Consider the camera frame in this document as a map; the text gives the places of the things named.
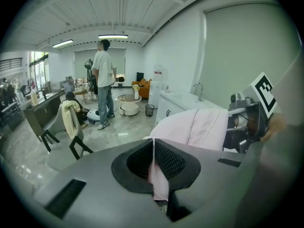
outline faucet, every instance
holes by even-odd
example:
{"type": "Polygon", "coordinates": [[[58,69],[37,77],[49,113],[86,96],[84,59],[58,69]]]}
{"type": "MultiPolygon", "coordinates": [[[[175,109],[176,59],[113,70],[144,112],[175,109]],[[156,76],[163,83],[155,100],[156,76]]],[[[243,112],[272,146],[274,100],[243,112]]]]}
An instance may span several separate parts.
{"type": "Polygon", "coordinates": [[[195,83],[193,87],[197,86],[197,85],[200,85],[201,86],[201,91],[200,91],[200,95],[199,95],[199,98],[198,98],[198,101],[203,101],[203,85],[199,82],[195,83]]]}

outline rectangular slot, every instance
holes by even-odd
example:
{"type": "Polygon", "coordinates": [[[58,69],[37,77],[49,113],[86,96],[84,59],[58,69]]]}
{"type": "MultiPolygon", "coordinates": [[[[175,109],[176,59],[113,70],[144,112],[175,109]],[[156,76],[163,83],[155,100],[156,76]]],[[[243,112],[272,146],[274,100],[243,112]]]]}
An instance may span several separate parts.
{"type": "Polygon", "coordinates": [[[231,166],[234,166],[234,167],[239,167],[239,165],[241,164],[240,161],[238,162],[238,161],[229,160],[229,159],[226,159],[226,158],[220,158],[220,159],[218,159],[218,162],[226,164],[226,165],[231,165],[231,166]]]}
{"type": "Polygon", "coordinates": [[[45,209],[58,218],[63,218],[68,209],[74,203],[86,182],[71,180],[45,207],[45,209]]]}

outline standing man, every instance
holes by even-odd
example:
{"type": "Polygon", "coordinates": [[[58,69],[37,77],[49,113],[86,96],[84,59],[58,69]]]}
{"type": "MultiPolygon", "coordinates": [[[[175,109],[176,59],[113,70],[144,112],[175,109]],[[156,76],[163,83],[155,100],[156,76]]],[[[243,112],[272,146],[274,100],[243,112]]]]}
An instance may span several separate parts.
{"type": "Polygon", "coordinates": [[[111,85],[115,83],[116,67],[113,66],[112,59],[107,53],[109,47],[110,42],[108,40],[102,40],[97,43],[98,52],[95,54],[92,67],[92,74],[95,76],[98,86],[98,111],[100,117],[98,130],[110,125],[107,117],[115,117],[111,85]]]}

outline black hair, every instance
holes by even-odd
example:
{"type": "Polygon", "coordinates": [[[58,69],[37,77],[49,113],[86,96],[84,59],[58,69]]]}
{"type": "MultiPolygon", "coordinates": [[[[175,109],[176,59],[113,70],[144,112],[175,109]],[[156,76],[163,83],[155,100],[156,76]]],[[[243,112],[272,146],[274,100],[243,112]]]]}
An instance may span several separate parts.
{"type": "Polygon", "coordinates": [[[102,41],[100,41],[100,42],[103,44],[104,50],[107,51],[107,50],[109,49],[111,43],[110,43],[107,39],[102,40],[102,41]]]}
{"type": "Polygon", "coordinates": [[[66,93],[66,100],[68,99],[75,99],[75,94],[73,92],[66,93]]]}

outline white countertop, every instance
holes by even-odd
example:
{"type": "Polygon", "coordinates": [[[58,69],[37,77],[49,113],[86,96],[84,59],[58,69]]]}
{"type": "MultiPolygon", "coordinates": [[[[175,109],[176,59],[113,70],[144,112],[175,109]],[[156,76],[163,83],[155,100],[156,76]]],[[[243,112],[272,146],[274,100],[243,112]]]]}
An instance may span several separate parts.
{"type": "Polygon", "coordinates": [[[179,91],[160,91],[160,95],[172,101],[179,107],[190,110],[190,109],[210,109],[210,108],[222,108],[206,99],[198,101],[198,97],[191,93],[184,93],[179,91]]]}

